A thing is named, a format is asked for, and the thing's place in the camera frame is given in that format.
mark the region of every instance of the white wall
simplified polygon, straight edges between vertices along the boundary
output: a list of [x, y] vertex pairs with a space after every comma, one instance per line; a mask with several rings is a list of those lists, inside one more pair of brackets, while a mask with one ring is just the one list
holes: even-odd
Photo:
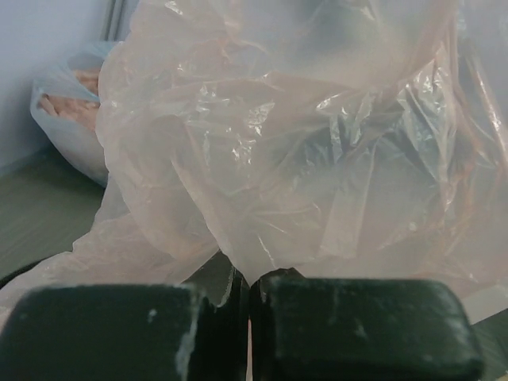
[[0, 2], [0, 169], [48, 144], [29, 113], [32, 78], [81, 44], [100, 40], [107, 0]]
[[124, 9], [118, 27], [117, 39], [120, 41], [125, 40], [130, 31], [130, 18], [136, 10], [139, 0], [125, 0]]

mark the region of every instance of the plastic sheet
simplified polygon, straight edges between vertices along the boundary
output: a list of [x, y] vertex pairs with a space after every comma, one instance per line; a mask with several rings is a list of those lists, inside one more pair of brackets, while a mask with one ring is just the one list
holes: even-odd
[[45, 94], [89, 102], [99, 102], [98, 96], [83, 86], [74, 70], [100, 68], [114, 43], [97, 42], [79, 50], [68, 59], [51, 67], [33, 82], [30, 112], [50, 141], [73, 167], [97, 183], [106, 185], [108, 171], [104, 151], [94, 131], [76, 121], [49, 115], [40, 107]]
[[296, 267], [506, 301], [505, 106], [457, 6], [142, 1], [101, 72], [95, 226], [0, 306], [41, 284], [178, 283], [217, 244], [249, 282]]

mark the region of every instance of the crumpled plastic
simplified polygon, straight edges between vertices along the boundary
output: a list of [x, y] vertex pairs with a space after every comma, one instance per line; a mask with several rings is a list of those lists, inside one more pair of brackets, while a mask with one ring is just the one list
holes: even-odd
[[61, 102], [99, 102], [98, 96], [78, 81], [75, 71], [100, 68], [114, 45], [105, 41], [89, 44], [39, 74], [33, 81], [30, 103], [32, 117], [63, 157], [78, 171], [103, 186], [108, 179], [104, 151], [94, 130], [88, 126], [95, 120], [85, 118], [83, 123], [79, 123], [80, 120], [51, 115], [41, 103], [47, 101], [48, 95], [58, 97]]
[[475, 50], [477, 5], [142, 0], [101, 71], [94, 228], [0, 306], [41, 284], [178, 283], [219, 248], [250, 283], [296, 267], [506, 301], [506, 77]]

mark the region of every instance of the green floor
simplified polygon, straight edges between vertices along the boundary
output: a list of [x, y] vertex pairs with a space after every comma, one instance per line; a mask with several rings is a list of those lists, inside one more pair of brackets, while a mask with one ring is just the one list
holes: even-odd
[[[56, 151], [0, 177], [0, 279], [59, 252], [91, 227], [103, 189]], [[487, 361], [483, 381], [508, 371], [508, 310], [475, 326]]]

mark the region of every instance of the floor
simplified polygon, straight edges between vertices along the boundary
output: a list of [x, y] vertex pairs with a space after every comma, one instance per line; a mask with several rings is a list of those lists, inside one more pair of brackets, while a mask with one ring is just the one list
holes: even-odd
[[[46, 152], [0, 177], [0, 279], [33, 262], [69, 251], [91, 227], [103, 189], [60, 154]], [[508, 310], [475, 325], [487, 361], [483, 381], [508, 372]]]

